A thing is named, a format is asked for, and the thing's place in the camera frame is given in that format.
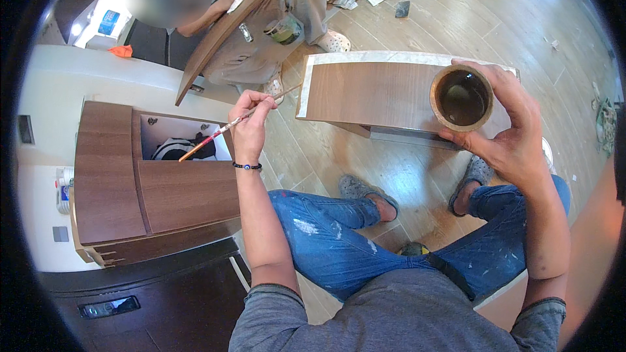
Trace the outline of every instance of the open cabinet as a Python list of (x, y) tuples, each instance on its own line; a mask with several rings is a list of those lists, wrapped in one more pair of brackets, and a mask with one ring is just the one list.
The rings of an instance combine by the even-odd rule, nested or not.
[(74, 218), (82, 249), (104, 266), (144, 261), (240, 229), (230, 134), (213, 160), (150, 160), (168, 138), (222, 124), (87, 101), (74, 162)]

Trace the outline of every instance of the paintbrush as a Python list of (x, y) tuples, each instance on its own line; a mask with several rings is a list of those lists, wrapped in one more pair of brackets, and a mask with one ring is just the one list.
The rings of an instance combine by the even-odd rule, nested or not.
[[(277, 95), (274, 96), (274, 100), (277, 100), (278, 98), (284, 97), (285, 95), (289, 94), (290, 92), (292, 92), (293, 90), (296, 90), (298, 87), (300, 87), (302, 84), (299, 85), (295, 85), (293, 86), (291, 89), (287, 90), (287, 91), (283, 91), (282, 93), (278, 93)], [(235, 125), (239, 124), (241, 121), (243, 121), (246, 117), (250, 117), (250, 115), (252, 115), (252, 113), (254, 113), (254, 111), (257, 109), (257, 106), (253, 107), (252, 109), (250, 109), (249, 112), (247, 112), (246, 114), (243, 114), (241, 116), (239, 116), (238, 118), (236, 118), (235, 120), (233, 120), (232, 122), (224, 125), (223, 127), (221, 127), (220, 129), (217, 130), (217, 132), (215, 132), (214, 134), (212, 134), (211, 136), (207, 137), (206, 139), (204, 139), (203, 141), (201, 141), (200, 143), (198, 143), (198, 145), (196, 145), (194, 148), (192, 148), (188, 153), (186, 153), (185, 155), (183, 155), (178, 161), (182, 162), (183, 160), (189, 158), (191, 155), (193, 155), (193, 153), (195, 153), (196, 151), (198, 151), (199, 149), (201, 149), (202, 147), (204, 147), (205, 145), (207, 145), (211, 140), (215, 139), (216, 137), (218, 137), (219, 135), (223, 134), (224, 132), (226, 132), (228, 129), (231, 129), (232, 127), (234, 127)]]

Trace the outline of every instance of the blue jeans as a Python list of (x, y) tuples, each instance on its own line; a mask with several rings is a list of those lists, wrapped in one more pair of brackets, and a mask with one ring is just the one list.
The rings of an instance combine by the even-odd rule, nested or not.
[[(568, 213), (569, 188), (561, 177), (552, 180)], [(383, 273), (434, 269), (424, 255), (394, 254), (353, 231), (380, 222), (370, 199), (331, 199), (280, 190), (269, 195), (295, 269), (340, 301)], [(469, 199), (468, 214), (487, 223), (434, 254), (465, 277), (479, 300), (526, 269), (526, 202), (513, 185), (480, 186)]]

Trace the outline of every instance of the light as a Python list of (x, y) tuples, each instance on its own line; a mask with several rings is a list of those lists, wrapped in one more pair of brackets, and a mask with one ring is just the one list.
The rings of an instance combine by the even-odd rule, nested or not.
[(72, 35), (80, 35), (82, 33), (82, 26), (78, 23), (72, 25)]

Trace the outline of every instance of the wooden cup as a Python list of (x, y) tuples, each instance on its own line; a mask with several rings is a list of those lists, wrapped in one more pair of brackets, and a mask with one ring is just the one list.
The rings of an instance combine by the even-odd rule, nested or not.
[(493, 111), (493, 89), (482, 72), (455, 64), (433, 79), (430, 103), (437, 120), (451, 130), (481, 128)]

